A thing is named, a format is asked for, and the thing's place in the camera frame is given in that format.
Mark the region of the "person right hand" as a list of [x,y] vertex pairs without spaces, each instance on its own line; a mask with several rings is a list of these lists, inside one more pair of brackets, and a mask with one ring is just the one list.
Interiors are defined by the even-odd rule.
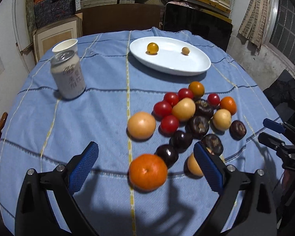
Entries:
[[289,170],[284,171],[284,177],[282,180],[282,189],[285,191],[289,184],[293,181],[294,173]]

